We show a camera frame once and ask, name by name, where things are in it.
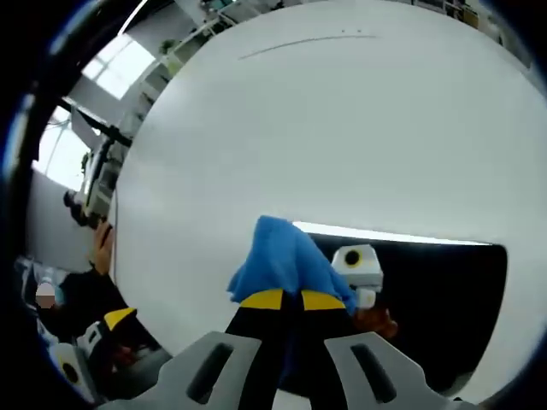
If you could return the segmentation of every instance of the white table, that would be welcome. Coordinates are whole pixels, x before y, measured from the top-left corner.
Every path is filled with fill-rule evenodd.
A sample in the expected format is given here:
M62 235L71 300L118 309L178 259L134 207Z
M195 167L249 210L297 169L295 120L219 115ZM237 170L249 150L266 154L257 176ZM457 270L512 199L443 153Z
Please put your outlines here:
M546 327L547 108L523 72L482 33L400 3L311 3L223 32L122 169L121 293L177 354L232 318L225 289L261 214L500 243L501 314L458 393L489 397Z

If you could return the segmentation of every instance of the window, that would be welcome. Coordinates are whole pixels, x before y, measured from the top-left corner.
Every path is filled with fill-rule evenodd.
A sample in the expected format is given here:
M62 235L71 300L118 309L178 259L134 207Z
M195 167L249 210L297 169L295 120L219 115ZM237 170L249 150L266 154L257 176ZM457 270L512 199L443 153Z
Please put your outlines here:
M154 61L154 56L127 34L114 38L87 64L82 73L121 99Z
M89 152L71 129L70 113L57 107L42 134L38 160L32 167L58 184L79 190L84 181L82 158Z

